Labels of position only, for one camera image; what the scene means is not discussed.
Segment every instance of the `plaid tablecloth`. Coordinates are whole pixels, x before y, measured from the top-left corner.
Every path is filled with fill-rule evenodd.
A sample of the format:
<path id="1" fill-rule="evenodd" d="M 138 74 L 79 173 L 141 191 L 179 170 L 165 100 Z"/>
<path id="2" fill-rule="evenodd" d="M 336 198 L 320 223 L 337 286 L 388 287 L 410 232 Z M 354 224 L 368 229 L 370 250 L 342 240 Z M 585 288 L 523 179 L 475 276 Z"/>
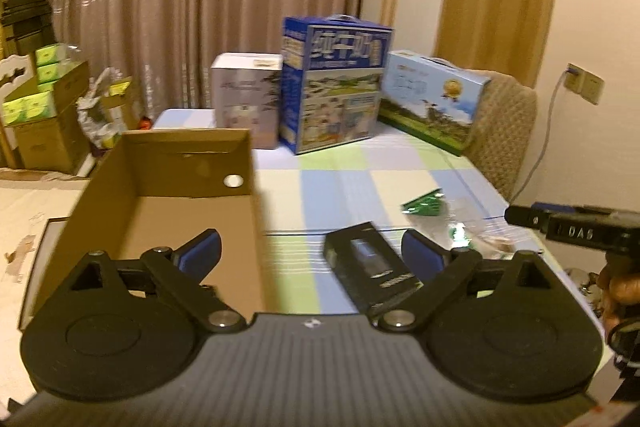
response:
<path id="1" fill-rule="evenodd" d="M 212 126 L 210 110 L 169 109 L 154 128 Z M 254 161 L 282 312 L 355 312 L 322 257 L 324 234 L 372 221 L 399 250 L 411 227 L 400 205 L 431 190 L 465 200 L 494 226 L 504 223 L 506 202 L 466 158 L 384 124 L 367 140 L 300 156 L 285 147 L 255 150 Z M 542 249 L 529 233 L 520 237 L 519 248 Z"/>

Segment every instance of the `power cord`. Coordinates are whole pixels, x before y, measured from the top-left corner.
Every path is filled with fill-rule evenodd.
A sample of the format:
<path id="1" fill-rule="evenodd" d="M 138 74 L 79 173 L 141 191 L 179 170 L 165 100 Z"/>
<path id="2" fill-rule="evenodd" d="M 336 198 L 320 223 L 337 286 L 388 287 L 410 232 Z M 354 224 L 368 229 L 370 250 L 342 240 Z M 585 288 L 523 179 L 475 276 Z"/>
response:
<path id="1" fill-rule="evenodd" d="M 540 167 L 540 164 L 542 163 L 542 158 L 545 157 L 546 148 L 549 145 L 549 136 L 551 134 L 551 117 L 553 116 L 554 105 L 556 105 L 556 96 L 558 95 L 558 90 L 560 89 L 560 86 L 562 86 L 562 83 L 564 82 L 564 79 L 566 78 L 566 76 L 568 74 L 580 74 L 580 71 L 575 70 L 574 68 L 566 68 L 562 72 L 562 74 L 560 75 L 560 78 L 558 79 L 558 83 L 556 84 L 556 87 L 554 88 L 554 92 L 551 95 L 551 100 L 549 101 L 549 109 L 548 109 L 548 113 L 547 113 L 547 117 L 546 117 L 545 142 L 542 144 L 542 151 L 540 151 L 540 156 L 538 156 L 538 159 L 533 164 L 533 167 L 529 171 L 529 174 L 527 175 L 527 178 L 524 180 L 524 183 L 522 184 L 522 187 L 520 187 L 520 189 L 515 193 L 515 195 L 511 198 L 509 203 L 513 203 L 513 201 L 515 201 L 516 198 L 519 195 L 522 194 L 523 190 L 525 188 L 527 188 L 527 185 L 529 185 L 529 182 L 531 181 L 531 178 L 533 177 L 533 174 L 536 172 L 538 167 Z"/>

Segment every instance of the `black box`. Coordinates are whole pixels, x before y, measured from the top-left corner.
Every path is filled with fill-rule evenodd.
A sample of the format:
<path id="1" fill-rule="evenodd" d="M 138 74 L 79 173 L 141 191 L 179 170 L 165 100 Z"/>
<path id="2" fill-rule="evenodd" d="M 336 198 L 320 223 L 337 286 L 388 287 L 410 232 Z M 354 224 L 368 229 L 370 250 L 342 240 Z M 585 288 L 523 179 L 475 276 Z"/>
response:
<path id="1" fill-rule="evenodd" d="M 322 254 L 358 311 L 372 317 L 393 309 L 420 285 L 372 223 L 328 233 Z"/>

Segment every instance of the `light blue box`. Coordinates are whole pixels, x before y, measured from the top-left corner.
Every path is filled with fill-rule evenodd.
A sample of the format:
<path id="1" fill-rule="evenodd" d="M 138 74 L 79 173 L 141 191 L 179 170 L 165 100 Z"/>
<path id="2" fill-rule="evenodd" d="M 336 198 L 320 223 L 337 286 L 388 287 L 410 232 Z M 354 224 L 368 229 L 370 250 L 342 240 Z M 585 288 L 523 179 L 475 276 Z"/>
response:
<path id="1" fill-rule="evenodd" d="M 295 154 L 371 136 L 392 35 L 346 16 L 285 19 L 280 139 Z"/>
<path id="2" fill-rule="evenodd" d="M 378 118 L 460 156 L 489 78 L 440 58 L 389 53 Z"/>

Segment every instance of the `wall outlet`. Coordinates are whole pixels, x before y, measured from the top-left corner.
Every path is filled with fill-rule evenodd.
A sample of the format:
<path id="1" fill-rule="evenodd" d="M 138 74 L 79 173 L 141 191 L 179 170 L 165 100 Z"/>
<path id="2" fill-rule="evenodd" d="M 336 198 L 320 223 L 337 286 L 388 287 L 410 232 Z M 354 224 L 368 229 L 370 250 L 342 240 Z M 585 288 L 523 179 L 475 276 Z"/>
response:
<path id="1" fill-rule="evenodd" d="M 584 80 L 582 81 L 580 94 L 585 100 L 588 100 L 588 102 L 593 103 L 593 105 L 598 105 L 602 90 L 604 89 L 604 80 L 593 73 L 589 73 L 589 71 L 585 71 L 582 76 Z"/>
<path id="2" fill-rule="evenodd" d="M 567 70 L 577 71 L 578 73 L 566 73 L 564 76 L 564 87 L 575 94 L 582 91 L 582 83 L 584 82 L 584 70 L 578 66 L 569 63 L 566 65 Z"/>

